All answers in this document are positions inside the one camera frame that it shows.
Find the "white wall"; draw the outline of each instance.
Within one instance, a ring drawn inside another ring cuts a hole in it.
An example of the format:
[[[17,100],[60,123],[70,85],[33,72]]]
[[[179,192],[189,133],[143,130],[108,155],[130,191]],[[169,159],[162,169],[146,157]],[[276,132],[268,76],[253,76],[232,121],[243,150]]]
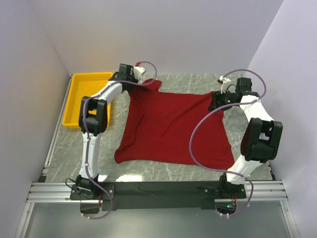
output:
[[[265,108],[284,124],[272,165],[302,238],[317,237],[316,8],[315,0],[285,0],[249,66],[267,82]]]
[[[14,237],[38,179],[66,73],[26,0],[0,0],[0,236]]]
[[[29,0],[69,73],[247,67],[282,0]]]

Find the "yellow plastic tray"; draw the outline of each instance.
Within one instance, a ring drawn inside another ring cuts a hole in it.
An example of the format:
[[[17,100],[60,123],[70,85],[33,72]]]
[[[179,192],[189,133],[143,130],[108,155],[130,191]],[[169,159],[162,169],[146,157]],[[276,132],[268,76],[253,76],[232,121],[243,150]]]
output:
[[[98,93],[107,84],[112,75],[112,72],[76,73],[73,75],[62,122],[64,126],[79,128],[78,120],[82,98]],[[107,107],[107,113],[109,124],[110,104]]]

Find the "gray marble surface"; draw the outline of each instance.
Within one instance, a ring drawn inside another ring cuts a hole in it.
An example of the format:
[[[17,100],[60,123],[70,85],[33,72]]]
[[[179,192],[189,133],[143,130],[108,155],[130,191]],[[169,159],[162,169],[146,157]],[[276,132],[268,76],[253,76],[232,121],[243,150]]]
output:
[[[172,93],[205,94],[220,89],[216,74],[160,74],[160,91]],[[230,77],[233,82],[238,75]],[[103,134],[99,150],[100,180],[106,181],[200,181],[218,180],[220,173],[210,172],[196,165],[169,164],[155,161],[126,161],[117,164],[114,152],[119,147],[129,111],[130,98],[126,92],[111,105],[111,120]],[[240,154],[240,141],[247,127],[247,119],[240,108],[224,112],[224,127],[235,160]],[[61,125],[56,145],[51,153],[51,163],[46,182],[64,182],[76,178],[81,165],[83,150],[82,133]],[[268,164],[261,165],[251,174],[252,180],[272,180]]]

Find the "red cloth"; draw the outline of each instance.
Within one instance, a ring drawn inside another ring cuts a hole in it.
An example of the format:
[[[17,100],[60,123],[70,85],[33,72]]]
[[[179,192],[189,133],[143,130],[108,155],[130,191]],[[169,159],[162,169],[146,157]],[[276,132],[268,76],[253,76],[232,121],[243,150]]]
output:
[[[208,114],[211,93],[204,95],[159,92],[161,81],[134,87],[121,145],[114,154],[117,163],[154,160],[193,165],[189,139],[195,126]],[[222,123],[223,112],[209,117],[193,140],[195,158],[213,169],[234,164]]]

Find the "black mounting base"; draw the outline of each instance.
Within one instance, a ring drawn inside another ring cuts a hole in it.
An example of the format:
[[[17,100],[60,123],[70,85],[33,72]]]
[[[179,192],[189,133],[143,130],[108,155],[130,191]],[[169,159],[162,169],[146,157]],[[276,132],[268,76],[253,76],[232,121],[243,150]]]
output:
[[[192,208],[215,209],[215,199],[246,198],[244,186],[220,181],[185,181],[185,182],[99,182],[107,191],[112,191],[114,207],[117,209],[146,208]],[[99,195],[87,198],[71,193],[71,200],[98,200]],[[108,196],[103,195],[102,210],[110,206]]]

